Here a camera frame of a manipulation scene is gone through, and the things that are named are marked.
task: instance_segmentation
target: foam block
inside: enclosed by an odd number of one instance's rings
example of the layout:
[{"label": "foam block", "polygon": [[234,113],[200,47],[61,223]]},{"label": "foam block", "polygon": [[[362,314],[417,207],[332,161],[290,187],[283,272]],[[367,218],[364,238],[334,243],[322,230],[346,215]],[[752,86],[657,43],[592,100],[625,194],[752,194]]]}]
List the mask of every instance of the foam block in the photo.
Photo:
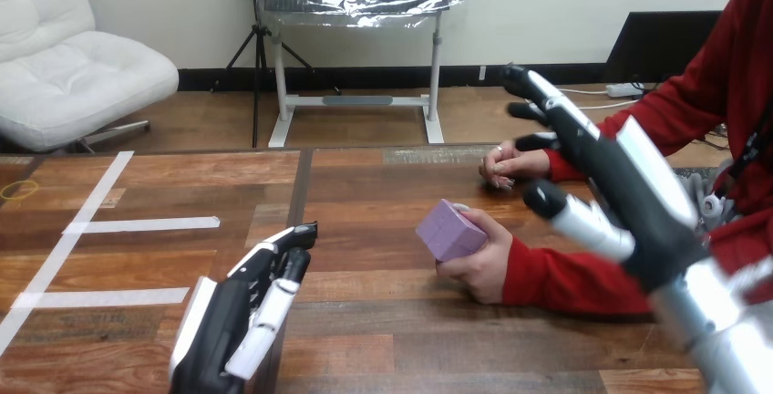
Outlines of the foam block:
[{"label": "foam block", "polygon": [[447,200],[440,200],[416,227],[416,234],[440,262],[473,254],[488,239],[478,226],[462,216]]}]

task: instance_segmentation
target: yellow tape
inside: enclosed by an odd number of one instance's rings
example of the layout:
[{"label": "yellow tape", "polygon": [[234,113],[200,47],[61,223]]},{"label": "yellow tape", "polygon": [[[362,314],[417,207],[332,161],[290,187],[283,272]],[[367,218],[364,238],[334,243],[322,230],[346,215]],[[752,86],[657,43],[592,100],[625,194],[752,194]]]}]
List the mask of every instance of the yellow tape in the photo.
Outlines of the yellow tape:
[{"label": "yellow tape", "polygon": [[[33,189],[31,191],[25,193],[24,195],[5,196],[5,191],[10,189],[11,187],[14,187],[16,185],[22,185],[22,184],[31,184]],[[24,200],[27,196],[37,192],[37,189],[39,187],[40,186],[38,186],[37,183],[32,181],[32,180],[22,180],[22,181],[12,182],[12,183],[8,184],[7,186],[5,186],[2,190],[0,190],[0,198],[4,199],[6,201]]]}]

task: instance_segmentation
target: person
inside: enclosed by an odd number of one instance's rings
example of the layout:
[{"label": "person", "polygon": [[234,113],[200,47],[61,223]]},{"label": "person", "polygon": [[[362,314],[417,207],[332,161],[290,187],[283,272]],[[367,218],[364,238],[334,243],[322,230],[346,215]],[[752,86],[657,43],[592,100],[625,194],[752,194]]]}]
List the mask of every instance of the person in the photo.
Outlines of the person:
[{"label": "person", "polygon": [[[771,35],[773,0],[730,0],[685,73],[601,122],[602,134],[613,137],[625,120],[634,116],[667,156],[725,122],[730,152],[737,161],[758,124],[770,121],[762,118],[771,117],[766,108],[773,105]],[[735,200],[742,217],[709,233],[712,255],[729,275],[771,255],[771,164],[773,152],[768,146],[735,177],[729,190],[728,198]],[[513,177],[583,179],[560,153],[520,152],[510,141],[490,151],[479,171],[500,189],[509,189]],[[730,185],[726,173],[719,177],[719,183]],[[481,303],[538,306],[577,314],[650,312],[638,284],[620,265],[592,253],[530,249],[483,211],[464,205],[458,208],[489,235],[489,241],[471,256],[438,264],[437,272],[464,282]],[[773,298],[773,280],[746,298],[752,304]]]}]

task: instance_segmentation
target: robotic hand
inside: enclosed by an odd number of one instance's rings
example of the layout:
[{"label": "robotic hand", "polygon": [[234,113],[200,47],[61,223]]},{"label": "robotic hand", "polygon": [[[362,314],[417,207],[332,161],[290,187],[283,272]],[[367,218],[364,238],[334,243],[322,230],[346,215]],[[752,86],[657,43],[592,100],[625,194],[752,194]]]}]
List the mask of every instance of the robotic hand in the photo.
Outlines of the robotic hand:
[{"label": "robotic hand", "polygon": [[550,128],[517,139],[519,150],[559,150],[590,177],[624,228],[549,181],[524,201],[540,217],[590,250],[620,263],[638,280],[665,328],[700,369],[712,393],[773,392],[773,347],[747,314],[707,244],[698,216],[663,156],[633,117],[613,139],[539,74],[508,65],[504,87],[527,99],[508,112]]},{"label": "robotic hand", "polygon": [[239,394],[271,348],[304,278],[317,224],[258,243],[216,283],[199,278],[170,360],[170,393]]}]

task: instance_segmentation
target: white armchair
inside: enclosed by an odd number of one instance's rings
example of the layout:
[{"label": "white armchair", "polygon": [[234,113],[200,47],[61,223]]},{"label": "white armchair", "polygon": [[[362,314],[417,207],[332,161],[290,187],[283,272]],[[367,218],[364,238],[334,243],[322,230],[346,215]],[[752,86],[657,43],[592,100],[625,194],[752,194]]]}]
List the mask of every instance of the white armchair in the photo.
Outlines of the white armchair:
[{"label": "white armchair", "polygon": [[88,0],[0,0],[0,136],[44,151],[149,126],[87,137],[173,94],[179,79],[162,54],[94,28]]}]

